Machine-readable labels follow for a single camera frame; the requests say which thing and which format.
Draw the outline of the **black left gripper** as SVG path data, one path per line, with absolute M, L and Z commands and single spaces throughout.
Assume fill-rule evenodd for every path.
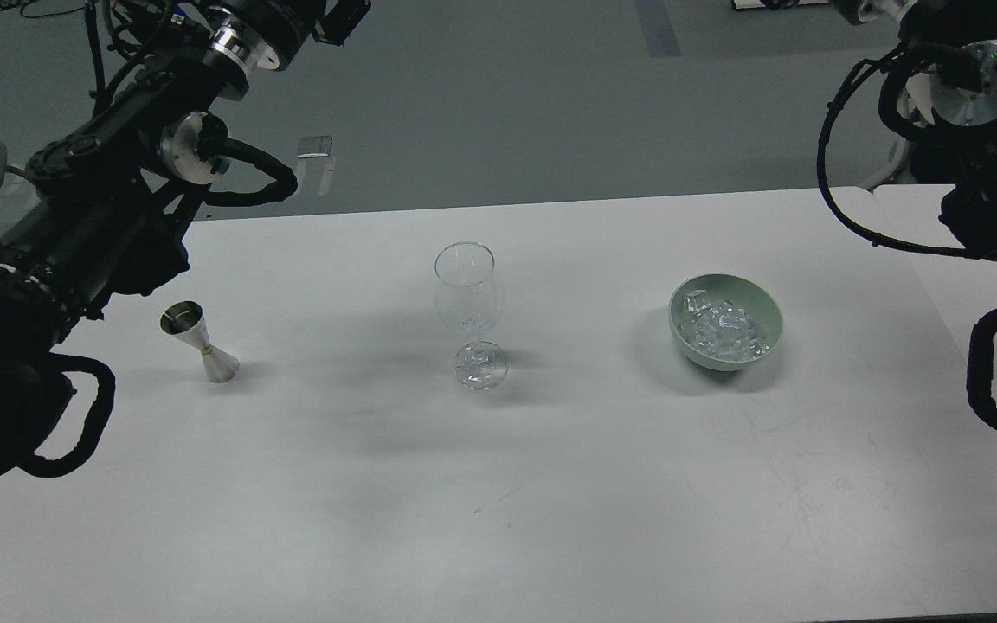
M 343 46 L 351 1 L 206 1 L 209 48 L 244 72 L 284 71 L 309 41 Z

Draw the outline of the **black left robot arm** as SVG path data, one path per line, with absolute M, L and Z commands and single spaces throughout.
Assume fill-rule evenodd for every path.
M 210 113 L 257 68 L 309 41 L 343 46 L 369 1 L 88 1 L 91 118 L 17 175 L 38 204 L 0 238 L 0 477 L 59 478 L 90 459 L 114 405 L 105 363 L 60 354 L 114 295 L 147 296 L 189 269 L 203 206 L 254 208 L 297 192 L 292 166 L 230 137 Z M 0 145 L 0 185 L 9 172 Z

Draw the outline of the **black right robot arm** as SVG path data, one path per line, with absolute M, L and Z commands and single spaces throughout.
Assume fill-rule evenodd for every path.
M 836 1 L 847 22 L 886 15 L 898 43 L 855 64 L 828 102 L 816 149 L 816 181 L 827 208 L 855 235 L 894 251 L 997 263 L 997 1 Z M 939 221 L 957 246 L 927 246 L 871 230 L 848 217 L 827 178 L 827 147 L 848 100 L 871 75 L 883 84 L 876 112 L 909 145 L 941 152 L 956 174 Z

